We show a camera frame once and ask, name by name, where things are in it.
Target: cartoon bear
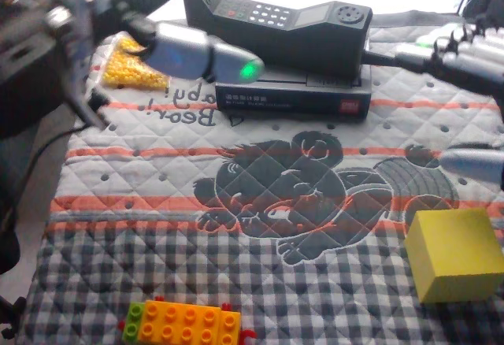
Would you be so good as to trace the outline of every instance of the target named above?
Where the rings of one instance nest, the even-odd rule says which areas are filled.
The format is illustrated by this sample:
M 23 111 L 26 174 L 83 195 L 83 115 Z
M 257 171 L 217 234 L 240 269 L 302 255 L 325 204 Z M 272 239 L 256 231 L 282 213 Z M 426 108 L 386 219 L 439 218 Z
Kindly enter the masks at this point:
M 251 237 L 279 239 L 287 264 L 364 239 L 380 218 L 411 224 L 418 210 L 454 208 L 458 195 L 430 150 L 406 148 L 372 169 L 334 170 L 343 160 L 336 137 L 301 132 L 292 141 L 271 140 L 221 152 L 215 178 L 195 182 L 208 207 L 198 228 L 208 232 L 239 224 Z

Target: checkered fabric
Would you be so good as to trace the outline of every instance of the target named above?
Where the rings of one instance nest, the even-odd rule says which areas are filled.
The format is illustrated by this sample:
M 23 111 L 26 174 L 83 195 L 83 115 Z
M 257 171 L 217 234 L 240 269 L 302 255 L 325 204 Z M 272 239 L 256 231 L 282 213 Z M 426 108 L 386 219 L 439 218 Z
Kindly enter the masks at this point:
M 390 52 L 432 29 L 374 28 L 371 44 Z M 504 195 L 498 187 L 443 172 L 434 159 L 420 166 L 406 161 L 414 159 L 410 144 L 442 150 L 462 141 L 501 140 L 498 110 L 488 98 L 448 84 L 429 86 L 426 76 L 374 68 L 372 78 L 374 103 L 362 124 L 241 123 L 217 111 L 214 125 L 173 123 L 177 117 L 167 120 L 166 113 L 194 102 L 181 99 L 174 106 L 163 102 L 162 93 L 111 91 L 111 128 L 70 140 L 17 343 L 120 343 L 117 325 L 129 303 L 156 295 L 211 306 L 230 302 L 242 313 L 242 327 L 258 334 L 249 344 L 502 343 L 504 289 L 486 302 L 423 306 L 403 246 L 403 211 L 439 208 L 441 202 L 444 208 L 486 206 L 502 241 Z M 169 94 L 195 91 L 194 83 L 187 84 L 174 81 Z M 211 87 L 200 88 L 198 104 L 206 105 Z M 294 162 L 276 157 L 244 166 L 241 153 L 230 151 L 241 145 L 245 151 L 295 152 L 296 136 L 307 136 L 306 143 L 314 132 L 326 134 L 313 141 L 317 147 L 336 144 L 335 137 L 341 142 L 338 165 L 299 156 L 306 163 L 296 166 L 296 174 Z M 298 220 L 301 227 L 289 231 L 308 225 L 304 206 L 264 213 L 246 207 L 247 188 L 254 181 L 266 185 L 268 176 L 257 170 L 277 169 L 285 186 L 312 189 L 324 204 L 310 220 L 320 226 L 326 217 L 337 220 L 343 228 L 338 236 L 283 236 L 271 231 L 271 223 L 260 232 L 250 229 L 254 218 L 262 224 Z M 303 170 L 320 173 L 320 180 L 308 181 Z M 230 175 L 241 180 L 223 182 Z M 257 205 L 282 194 L 275 191 L 275 182 L 265 186 Z M 353 206 L 328 206 L 321 198 L 334 201 L 339 194 L 353 196 Z M 414 200 L 416 195 L 431 199 Z M 224 203 L 217 207 L 216 201 Z

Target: lego stud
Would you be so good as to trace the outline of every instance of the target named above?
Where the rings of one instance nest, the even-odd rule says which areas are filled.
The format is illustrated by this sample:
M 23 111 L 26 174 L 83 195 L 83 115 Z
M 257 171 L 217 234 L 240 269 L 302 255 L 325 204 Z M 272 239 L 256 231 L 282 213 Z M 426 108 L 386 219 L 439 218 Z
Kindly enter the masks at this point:
M 207 345 L 210 341 L 212 341 L 212 332 L 209 329 L 205 329 L 202 332 L 202 343 Z
M 142 317 L 142 307 L 139 305 L 134 305 L 130 311 L 132 320 L 138 320 Z
M 142 336 L 149 339 L 154 333 L 154 326 L 151 323 L 147 323 L 142 327 Z
M 231 315 L 226 316 L 224 319 L 224 326 L 231 331 L 235 327 L 235 318 Z
M 136 333 L 138 332 L 138 327 L 136 326 L 136 324 L 128 324 L 126 326 L 126 329 L 124 330 L 126 332 L 126 338 L 129 339 L 130 341 L 131 340 L 134 340 L 136 339 Z
M 233 343 L 233 338 L 231 335 L 225 335 L 222 337 L 221 345 L 231 345 Z
M 161 338 L 166 342 L 169 343 L 170 339 L 173 336 L 173 328 L 169 325 L 166 325 L 163 328 L 163 333 L 161 334 Z
M 158 308 L 156 307 L 155 304 L 150 304 L 147 306 L 147 317 L 151 320 L 153 320 L 156 315 L 158 315 Z
M 215 322 L 215 313 L 212 310 L 207 310 L 205 312 L 205 317 L 203 318 L 203 320 L 205 321 L 206 325 L 213 325 L 213 323 Z
M 186 311 L 186 323 L 192 324 L 196 320 L 196 311 L 194 308 L 188 308 Z
M 176 309 L 174 306 L 169 306 L 168 309 L 166 310 L 166 315 L 165 319 L 168 323 L 171 323 L 172 321 L 175 321 L 176 319 Z
M 188 343 L 192 339 L 192 331 L 189 327 L 182 329 L 182 340 Z

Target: black box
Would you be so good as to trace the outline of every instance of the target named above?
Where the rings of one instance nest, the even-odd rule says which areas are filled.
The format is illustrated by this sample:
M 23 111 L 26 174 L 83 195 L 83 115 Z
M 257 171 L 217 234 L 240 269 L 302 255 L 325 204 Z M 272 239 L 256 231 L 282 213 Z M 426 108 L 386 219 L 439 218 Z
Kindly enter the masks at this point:
M 371 102 L 371 67 L 354 81 L 267 67 L 255 83 L 216 83 L 217 108 L 325 114 L 364 119 Z

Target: gingham pattern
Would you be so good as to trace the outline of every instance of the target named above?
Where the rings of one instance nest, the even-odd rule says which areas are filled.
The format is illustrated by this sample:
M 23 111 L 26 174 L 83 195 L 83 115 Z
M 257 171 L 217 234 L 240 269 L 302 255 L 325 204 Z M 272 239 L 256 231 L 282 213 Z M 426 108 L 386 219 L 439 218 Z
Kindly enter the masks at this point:
M 391 42 L 413 41 L 431 30 L 374 29 L 372 46 L 379 52 L 389 51 L 394 46 Z M 487 98 L 437 82 L 440 87 L 433 96 L 424 88 L 425 77 L 395 69 L 374 69 L 373 79 L 380 81 L 374 87 L 374 98 L 488 102 Z M 121 94 L 114 93 L 113 97 L 122 101 L 129 97 L 133 102 L 139 97 Z M 374 106 L 364 124 L 344 124 L 337 128 L 337 136 L 347 147 L 405 147 L 413 141 L 443 149 L 461 141 L 497 141 L 504 132 L 495 111 L 401 110 L 406 109 Z M 186 148 L 229 147 L 240 139 L 233 135 L 239 131 L 253 143 L 252 139 L 289 139 L 300 131 L 329 128 L 325 122 L 277 121 L 281 131 L 267 132 L 263 121 L 252 122 L 243 130 L 240 126 L 231 128 L 225 117 L 217 117 L 213 128 L 182 124 L 159 128 L 157 122 L 149 122 L 145 113 L 142 115 L 127 110 L 112 113 L 116 135 L 91 130 L 72 137 L 70 150 L 111 145 L 155 148 L 163 141 L 174 148 L 183 148 L 180 144 Z M 388 127 L 392 130 L 387 132 L 384 123 L 391 124 Z M 434 136 L 433 128 L 445 123 L 450 125 L 449 132 L 437 131 Z M 136 143 L 139 138 L 144 143 Z M 345 157 L 339 168 L 371 168 L 383 158 Z M 215 176 L 222 165 L 219 157 L 196 160 L 180 156 L 166 168 L 165 159 L 69 159 L 57 197 L 121 195 L 128 186 L 131 196 L 152 195 L 152 191 L 161 189 L 160 172 L 168 176 L 163 188 L 171 189 L 162 194 L 187 195 L 195 180 Z M 113 184 L 100 180 L 105 172 Z M 457 184 L 456 176 L 449 177 L 462 200 L 488 204 L 503 201 L 498 187 L 475 181 Z M 385 226 L 351 247 L 327 250 L 314 261 L 292 266 L 278 255 L 274 239 L 255 239 L 225 230 L 209 234 L 180 224 L 197 217 L 155 208 L 138 211 L 135 207 L 78 212 L 72 211 L 72 203 L 65 210 L 55 211 L 39 253 L 17 343 L 119 343 L 117 324 L 127 313 L 129 303 L 155 295 L 203 305 L 230 302 L 243 315 L 242 327 L 257 332 L 258 339 L 249 342 L 256 344 L 497 344 L 504 339 L 502 289 L 487 302 L 420 305 L 401 229 Z M 501 228 L 502 222 L 493 219 L 495 227 Z

